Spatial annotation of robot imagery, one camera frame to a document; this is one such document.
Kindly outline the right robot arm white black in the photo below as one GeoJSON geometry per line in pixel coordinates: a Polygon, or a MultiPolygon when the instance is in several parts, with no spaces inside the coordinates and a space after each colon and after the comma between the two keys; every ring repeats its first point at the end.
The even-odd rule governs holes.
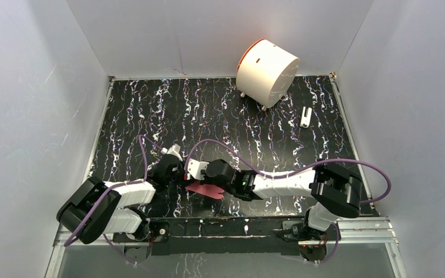
{"type": "Polygon", "coordinates": [[[362,200],[362,179],[337,163],[321,163],[299,173],[272,175],[255,170],[237,170],[219,159],[190,166],[189,173],[203,189],[214,185],[250,202],[282,196],[312,197],[316,204],[301,222],[283,222],[277,236],[288,242],[319,240],[339,218],[357,218],[362,200]]]}

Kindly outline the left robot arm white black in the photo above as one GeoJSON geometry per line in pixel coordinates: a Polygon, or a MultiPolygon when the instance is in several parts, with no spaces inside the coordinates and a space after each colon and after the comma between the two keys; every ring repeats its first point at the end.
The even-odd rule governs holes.
{"type": "Polygon", "coordinates": [[[89,244],[103,234],[127,233],[136,241],[149,236],[146,216],[137,209],[184,179],[183,160],[165,154],[148,170],[147,180],[106,182],[89,177],[57,212],[57,221],[73,239],[89,244]]]}

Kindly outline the pink paper box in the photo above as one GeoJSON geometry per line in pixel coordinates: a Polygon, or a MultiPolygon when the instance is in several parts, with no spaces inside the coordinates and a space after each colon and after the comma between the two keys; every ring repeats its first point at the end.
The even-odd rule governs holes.
{"type": "Polygon", "coordinates": [[[201,184],[200,181],[195,181],[187,185],[186,190],[201,194],[203,196],[220,200],[224,198],[224,192],[222,188],[212,184],[201,184]]]}

